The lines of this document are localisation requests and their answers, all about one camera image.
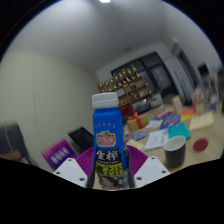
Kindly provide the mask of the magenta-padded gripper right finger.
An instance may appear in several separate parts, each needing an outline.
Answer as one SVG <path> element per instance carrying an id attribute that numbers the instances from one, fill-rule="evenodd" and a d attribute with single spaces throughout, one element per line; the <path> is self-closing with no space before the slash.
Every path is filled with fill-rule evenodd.
<path id="1" fill-rule="evenodd" d="M 156 156 L 148 157 L 133 146 L 129 146 L 128 150 L 130 188 L 141 188 L 170 174 Z"/>

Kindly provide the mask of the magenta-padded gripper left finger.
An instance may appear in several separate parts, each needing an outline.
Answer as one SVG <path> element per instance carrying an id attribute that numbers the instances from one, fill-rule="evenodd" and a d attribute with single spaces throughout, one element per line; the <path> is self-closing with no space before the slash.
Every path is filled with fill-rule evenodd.
<path id="1" fill-rule="evenodd" d="M 67 158 L 53 174 L 81 187 L 92 188 L 95 182 L 94 148 L 76 158 Z"/>

